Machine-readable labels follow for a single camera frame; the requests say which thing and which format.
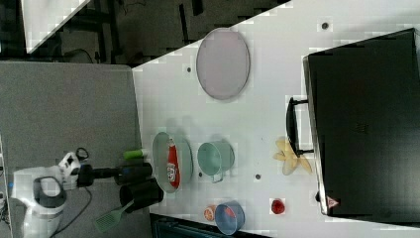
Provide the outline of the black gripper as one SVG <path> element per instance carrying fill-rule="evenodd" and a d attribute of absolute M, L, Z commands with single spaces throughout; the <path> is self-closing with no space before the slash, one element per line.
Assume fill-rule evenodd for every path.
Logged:
<path fill-rule="evenodd" d="M 77 186 L 91 186 L 96 179 L 108 179 L 116 177 L 118 174 L 118 169 L 93 169 L 90 165 L 83 165 L 78 173 Z"/>

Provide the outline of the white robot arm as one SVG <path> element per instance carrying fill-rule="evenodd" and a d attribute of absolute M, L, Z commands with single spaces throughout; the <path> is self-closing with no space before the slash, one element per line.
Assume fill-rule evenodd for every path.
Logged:
<path fill-rule="evenodd" d="M 23 238 L 51 238 L 66 207 L 67 191 L 93 185 L 96 179 L 117 177 L 116 168 L 93 169 L 87 156 L 68 152 L 55 166 L 13 172 L 11 197 L 24 203 Z"/>

